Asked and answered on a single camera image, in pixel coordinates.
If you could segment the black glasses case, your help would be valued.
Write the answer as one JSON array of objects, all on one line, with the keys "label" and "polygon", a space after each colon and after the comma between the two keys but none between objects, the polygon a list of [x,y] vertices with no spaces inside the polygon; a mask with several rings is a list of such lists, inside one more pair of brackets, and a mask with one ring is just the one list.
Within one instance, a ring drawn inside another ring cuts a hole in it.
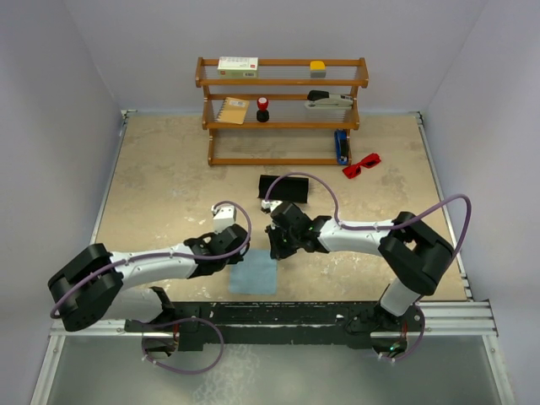
[{"label": "black glasses case", "polygon": [[[258,198],[264,199],[268,188],[277,180],[276,175],[260,175],[258,182]],[[270,193],[272,200],[307,203],[309,180],[304,177],[286,177],[278,182]]]}]

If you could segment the light blue cleaning cloth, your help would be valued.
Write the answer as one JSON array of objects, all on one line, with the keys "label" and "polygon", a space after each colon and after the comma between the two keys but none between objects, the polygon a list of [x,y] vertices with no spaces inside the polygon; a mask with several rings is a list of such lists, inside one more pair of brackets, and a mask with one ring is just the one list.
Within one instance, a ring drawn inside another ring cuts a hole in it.
[{"label": "light blue cleaning cloth", "polygon": [[249,250],[230,270],[231,294],[274,295],[277,288],[278,264],[268,250]]}]

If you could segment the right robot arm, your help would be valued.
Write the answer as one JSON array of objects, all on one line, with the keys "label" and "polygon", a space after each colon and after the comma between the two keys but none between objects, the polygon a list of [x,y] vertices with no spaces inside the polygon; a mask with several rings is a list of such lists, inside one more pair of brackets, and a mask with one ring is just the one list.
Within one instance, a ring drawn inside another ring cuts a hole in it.
[{"label": "right robot arm", "polygon": [[386,288],[375,309],[376,323],[394,330],[418,299],[435,293],[454,258],[451,244],[410,212],[381,223],[344,222],[331,216],[311,219],[292,202],[261,203],[270,215],[265,229],[271,258],[283,260],[299,249],[309,253],[357,252],[382,257],[396,279]]}]

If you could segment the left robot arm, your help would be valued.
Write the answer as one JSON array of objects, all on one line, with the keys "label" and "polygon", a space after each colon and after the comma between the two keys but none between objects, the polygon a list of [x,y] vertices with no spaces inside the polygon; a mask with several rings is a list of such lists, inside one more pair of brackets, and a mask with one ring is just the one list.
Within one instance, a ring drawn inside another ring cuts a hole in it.
[{"label": "left robot arm", "polygon": [[155,251],[111,252],[102,243],[87,246],[48,281],[54,300],[50,317],[61,320],[68,332],[121,319],[164,331],[173,322],[174,306],[154,284],[210,276],[236,264],[250,238],[250,229],[232,224]]}]

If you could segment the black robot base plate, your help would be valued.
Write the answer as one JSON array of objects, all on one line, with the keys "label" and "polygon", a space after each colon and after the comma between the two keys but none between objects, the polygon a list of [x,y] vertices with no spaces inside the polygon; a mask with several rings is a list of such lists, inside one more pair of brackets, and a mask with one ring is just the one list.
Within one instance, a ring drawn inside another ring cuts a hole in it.
[{"label": "black robot base plate", "polygon": [[126,321],[129,332],[176,332],[177,349],[201,351],[206,344],[339,345],[352,349],[407,347],[410,332],[422,332],[425,318],[411,306],[400,317],[374,301],[202,302],[177,301],[170,316],[144,325]]}]

